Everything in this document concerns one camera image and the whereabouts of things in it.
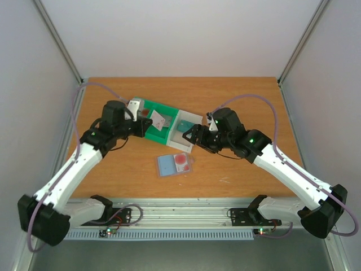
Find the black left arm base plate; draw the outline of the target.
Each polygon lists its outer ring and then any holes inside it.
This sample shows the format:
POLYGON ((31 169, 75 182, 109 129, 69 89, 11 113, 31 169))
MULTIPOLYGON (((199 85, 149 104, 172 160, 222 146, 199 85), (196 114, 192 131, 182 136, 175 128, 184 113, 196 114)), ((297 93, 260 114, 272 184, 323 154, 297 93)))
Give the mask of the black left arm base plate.
POLYGON ((108 226, 113 224, 119 224, 120 221, 122 221, 122 224, 128 224, 131 222, 131 208, 125 208, 122 211, 118 212, 119 208, 113 208, 112 215, 116 214, 115 217, 113 217, 109 221, 101 221, 101 220, 95 220, 95 221, 89 221, 82 226, 108 226))

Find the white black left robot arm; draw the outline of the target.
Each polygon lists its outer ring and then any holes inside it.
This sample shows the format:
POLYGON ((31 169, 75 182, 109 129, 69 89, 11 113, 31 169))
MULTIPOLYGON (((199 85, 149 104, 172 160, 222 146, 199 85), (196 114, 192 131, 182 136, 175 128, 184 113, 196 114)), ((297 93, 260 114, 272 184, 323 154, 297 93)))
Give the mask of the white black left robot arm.
POLYGON ((103 158, 116 149, 119 139, 130 136, 143 138, 152 120, 142 116, 144 100, 135 98, 127 104, 119 100, 108 101, 100 118, 96 119, 83 135, 77 136, 77 147, 53 178, 33 196, 23 195, 18 203, 20 226, 27 233, 28 247, 32 237, 50 246, 58 245, 70 228, 86 223, 109 224, 116 213, 113 203, 94 195, 73 208, 68 200, 86 175, 103 158))

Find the white red circles card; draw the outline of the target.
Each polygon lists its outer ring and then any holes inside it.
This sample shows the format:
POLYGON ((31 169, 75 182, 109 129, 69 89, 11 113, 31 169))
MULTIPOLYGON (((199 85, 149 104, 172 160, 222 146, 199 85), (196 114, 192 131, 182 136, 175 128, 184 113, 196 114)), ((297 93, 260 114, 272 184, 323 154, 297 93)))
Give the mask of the white red circles card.
POLYGON ((173 159, 177 173, 188 172, 190 170, 190 163, 186 153, 175 154, 173 159))

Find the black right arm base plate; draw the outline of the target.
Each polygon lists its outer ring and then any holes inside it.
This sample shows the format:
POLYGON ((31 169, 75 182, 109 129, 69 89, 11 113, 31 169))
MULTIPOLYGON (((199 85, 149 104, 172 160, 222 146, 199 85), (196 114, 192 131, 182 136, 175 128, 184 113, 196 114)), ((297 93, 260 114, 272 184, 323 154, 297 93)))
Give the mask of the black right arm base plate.
POLYGON ((281 220, 272 220, 262 217, 258 211, 250 211, 248 208, 230 208, 227 217, 232 226, 281 226, 281 220))

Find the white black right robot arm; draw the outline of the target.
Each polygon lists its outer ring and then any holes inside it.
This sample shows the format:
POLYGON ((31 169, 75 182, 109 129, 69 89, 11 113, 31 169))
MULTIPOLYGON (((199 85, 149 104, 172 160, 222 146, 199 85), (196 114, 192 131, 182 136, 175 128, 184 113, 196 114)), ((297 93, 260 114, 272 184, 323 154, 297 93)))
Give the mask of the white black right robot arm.
POLYGON ((253 225, 272 219, 300 223, 310 234, 324 239, 345 210, 347 190, 342 185, 331 186, 305 171, 261 131, 245 129, 230 108, 215 111, 210 126, 195 124, 182 137, 212 154, 227 148, 296 194, 296 200, 257 196, 248 206, 253 225))

